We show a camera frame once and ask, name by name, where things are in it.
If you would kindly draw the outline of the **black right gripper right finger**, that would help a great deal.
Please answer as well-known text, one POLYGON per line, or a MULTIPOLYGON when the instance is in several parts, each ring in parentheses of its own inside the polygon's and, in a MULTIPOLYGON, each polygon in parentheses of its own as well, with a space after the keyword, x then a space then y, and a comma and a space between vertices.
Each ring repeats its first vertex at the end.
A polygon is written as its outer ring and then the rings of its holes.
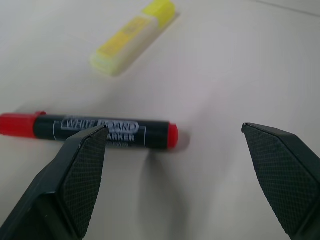
POLYGON ((254 123, 241 128, 259 185, 292 240, 320 238, 320 159, 295 134, 254 123))

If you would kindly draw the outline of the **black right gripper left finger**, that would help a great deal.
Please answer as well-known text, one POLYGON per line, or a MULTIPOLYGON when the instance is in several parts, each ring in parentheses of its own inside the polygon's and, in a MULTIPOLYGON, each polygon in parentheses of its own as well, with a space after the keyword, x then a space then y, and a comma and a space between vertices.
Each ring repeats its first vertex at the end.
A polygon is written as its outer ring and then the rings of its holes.
POLYGON ((69 137, 0 228, 2 240, 82 240, 99 194, 107 126, 69 137))

